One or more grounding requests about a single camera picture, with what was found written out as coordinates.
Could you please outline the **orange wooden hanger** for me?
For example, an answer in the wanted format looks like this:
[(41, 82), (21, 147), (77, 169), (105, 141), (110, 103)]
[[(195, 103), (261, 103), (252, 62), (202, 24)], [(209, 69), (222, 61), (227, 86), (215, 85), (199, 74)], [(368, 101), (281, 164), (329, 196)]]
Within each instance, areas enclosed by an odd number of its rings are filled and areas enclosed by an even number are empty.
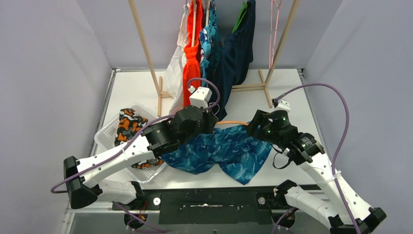
[(243, 126), (248, 125), (248, 123), (246, 123), (246, 122), (236, 121), (236, 120), (218, 121), (216, 123), (216, 125), (223, 125), (223, 124), (238, 124), (238, 125), (243, 125)]

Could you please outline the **blue leaf print shorts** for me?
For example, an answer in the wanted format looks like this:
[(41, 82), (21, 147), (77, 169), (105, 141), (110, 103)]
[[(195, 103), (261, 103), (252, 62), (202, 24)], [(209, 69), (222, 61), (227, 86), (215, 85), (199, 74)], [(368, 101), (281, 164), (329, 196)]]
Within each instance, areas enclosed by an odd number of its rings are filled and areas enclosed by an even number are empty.
[(246, 185), (262, 168), (271, 150), (271, 144), (250, 137), (244, 126), (237, 125), (200, 134), (161, 159), (170, 167), (193, 175), (218, 165), (227, 176)]

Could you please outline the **pink wire hanger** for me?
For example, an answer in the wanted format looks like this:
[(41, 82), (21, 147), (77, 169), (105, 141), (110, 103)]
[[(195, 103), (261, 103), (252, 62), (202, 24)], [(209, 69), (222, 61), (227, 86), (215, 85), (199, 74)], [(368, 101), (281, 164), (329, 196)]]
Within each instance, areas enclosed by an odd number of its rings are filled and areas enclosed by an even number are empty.
[(269, 68), (273, 65), (280, 11), (283, 0), (270, 1), (270, 37), (269, 37)]

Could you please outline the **camouflage orange black shorts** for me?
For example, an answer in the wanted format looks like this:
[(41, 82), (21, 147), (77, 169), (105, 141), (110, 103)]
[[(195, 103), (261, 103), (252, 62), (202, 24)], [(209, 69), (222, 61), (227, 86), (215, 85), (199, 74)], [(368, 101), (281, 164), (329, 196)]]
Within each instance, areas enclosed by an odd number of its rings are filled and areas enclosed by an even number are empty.
[[(148, 120), (139, 115), (132, 108), (121, 109), (119, 113), (119, 124), (116, 129), (116, 137), (114, 139), (114, 146), (119, 146), (131, 140), (135, 134), (146, 124)], [(133, 164), (131, 167), (135, 169), (148, 169), (150, 167), (162, 165), (164, 161), (160, 158), (140, 161)]]

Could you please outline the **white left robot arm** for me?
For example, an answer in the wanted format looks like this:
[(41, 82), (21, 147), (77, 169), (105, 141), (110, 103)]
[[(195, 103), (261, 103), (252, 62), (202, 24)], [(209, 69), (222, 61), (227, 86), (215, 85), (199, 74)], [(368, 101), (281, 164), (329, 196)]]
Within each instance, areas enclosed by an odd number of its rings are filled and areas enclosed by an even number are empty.
[(81, 209), (96, 201), (140, 207), (144, 193), (137, 181), (119, 182), (107, 178), (138, 162), (174, 152), (199, 134), (212, 133), (217, 122), (212, 112), (190, 105), (173, 116), (148, 123), (133, 139), (110, 150), (88, 158), (70, 156), (64, 159), (64, 184), (70, 207)]

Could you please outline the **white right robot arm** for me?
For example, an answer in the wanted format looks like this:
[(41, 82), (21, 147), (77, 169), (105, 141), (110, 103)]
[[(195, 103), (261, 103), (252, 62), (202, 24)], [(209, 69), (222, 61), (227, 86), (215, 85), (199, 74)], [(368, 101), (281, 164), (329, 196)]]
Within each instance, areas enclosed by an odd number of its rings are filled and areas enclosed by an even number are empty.
[(258, 110), (246, 130), (258, 140), (278, 146), (280, 153), (306, 172), (329, 199), (323, 201), (286, 180), (274, 188), (278, 207), (302, 210), (332, 234), (370, 234), (387, 217), (380, 207), (374, 208), (363, 200), (341, 172), (332, 168), (324, 148), (313, 135), (299, 132), (291, 125), (287, 111)]

